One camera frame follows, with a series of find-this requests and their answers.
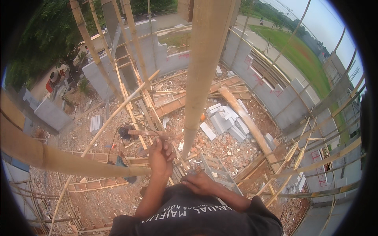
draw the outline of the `concrete column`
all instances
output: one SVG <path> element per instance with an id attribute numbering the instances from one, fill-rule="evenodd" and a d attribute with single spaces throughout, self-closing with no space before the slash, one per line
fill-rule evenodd
<path id="1" fill-rule="evenodd" d="M 106 27 L 108 28 L 110 39 L 113 42 L 114 35 L 118 26 L 118 19 L 117 19 L 116 12 L 112 4 L 112 0 L 101 0 L 101 6 L 102 6 L 102 11 L 104 13 Z M 119 37 L 118 44 L 121 44 L 124 42 L 125 40 L 121 34 L 121 36 Z M 123 57 L 124 55 L 126 55 L 125 47 L 119 47 L 116 51 L 116 58 Z M 124 58 L 122 60 L 119 60 L 117 64 L 118 66 L 120 66 L 129 61 L 130 61 L 129 58 Z M 138 85 L 136 84 L 136 77 L 134 75 L 134 71 L 131 66 L 124 67 L 120 69 L 119 71 L 122 72 L 123 75 L 125 76 L 125 79 L 126 79 L 125 85 L 128 89 L 135 90 L 136 88 L 138 88 Z"/>

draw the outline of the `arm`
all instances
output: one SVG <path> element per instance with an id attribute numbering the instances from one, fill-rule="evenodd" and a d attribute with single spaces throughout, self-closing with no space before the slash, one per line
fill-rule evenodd
<path id="1" fill-rule="evenodd" d="M 176 153 L 172 146 L 162 141 L 162 138 L 155 139 L 149 151 L 149 163 L 152 169 L 151 179 L 147 186 L 146 193 L 135 212 L 135 217 L 140 220 L 153 216 L 161 207 L 161 200 L 168 178 L 172 174 L 172 160 Z"/>
<path id="2" fill-rule="evenodd" d="M 187 175 L 183 177 L 182 183 L 196 194 L 214 195 L 216 197 L 219 197 L 229 207 L 233 208 L 237 212 L 245 212 L 245 210 L 247 210 L 247 208 L 251 204 L 251 200 L 228 190 L 220 183 L 214 182 L 204 172 L 198 173 L 196 175 Z"/>

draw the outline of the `dark t-shirt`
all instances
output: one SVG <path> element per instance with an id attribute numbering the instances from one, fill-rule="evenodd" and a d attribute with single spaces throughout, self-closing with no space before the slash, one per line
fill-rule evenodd
<path id="1" fill-rule="evenodd" d="M 283 234 L 280 220 L 258 196 L 252 198 L 245 213 L 238 213 L 215 197 L 194 194 L 178 184 L 166 189 L 162 202 L 157 213 L 145 221 L 115 217 L 109 236 Z"/>

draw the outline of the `wire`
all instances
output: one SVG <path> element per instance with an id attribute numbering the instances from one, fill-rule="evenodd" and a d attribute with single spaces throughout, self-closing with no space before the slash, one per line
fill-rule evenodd
<path id="1" fill-rule="evenodd" d="M 113 141 L 112 141 L 112 144 L 110 145 L 109 152 L 108 152 L 108 157 L 107 157 L 107 158 L 108 158 L 108 161 L 110 161 L 110 160 L 109 160 L 110 151 L 112 150 L 112 146 L 113 146 L 113 144 L 114 144 L 114 139 L 116 138 L 117 131 L 118 131 L 119 128 L 121 128 L 122 126 L 124 126 L 124 125 L 130 125 L 130 124 L 142 125 L 142 124 L 139 124 L 139 123 L 136 123 L 136 122 L 126 122 L 126 123 L 123 123 L 123 124 L 121 124 L 120 126 L 118 126 L 118 127 L 116 128 L 116 131 L 115 131 L 114 136 L 113 136 Z M 159 134 L 158 134 L 155 130 L 150 129 L 150 128 L 148 128 L 148 127 L 145 126 L 145 125 L 142 125 L 142 126 L 144 126 L 147 130 L 150 130 L 150 131 L 155 132 L 155 133 L 159 136 Z"/>

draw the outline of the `orange object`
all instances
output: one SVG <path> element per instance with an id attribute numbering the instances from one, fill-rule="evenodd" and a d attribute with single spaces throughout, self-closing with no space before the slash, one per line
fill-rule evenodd
<path id="1" fill-rule="evenodd" d="M 201 121 L 203 122 L 206 119 L 206 116 L 204 114 L 201 115 Z"/>
<path id="2" fill-rule="evenodd" d="M 48 82 L 46 83 L 46 89 L 49 93 L 53 92 L 53 88 L 50 86 L 51 79 L 48 79 Z"/>

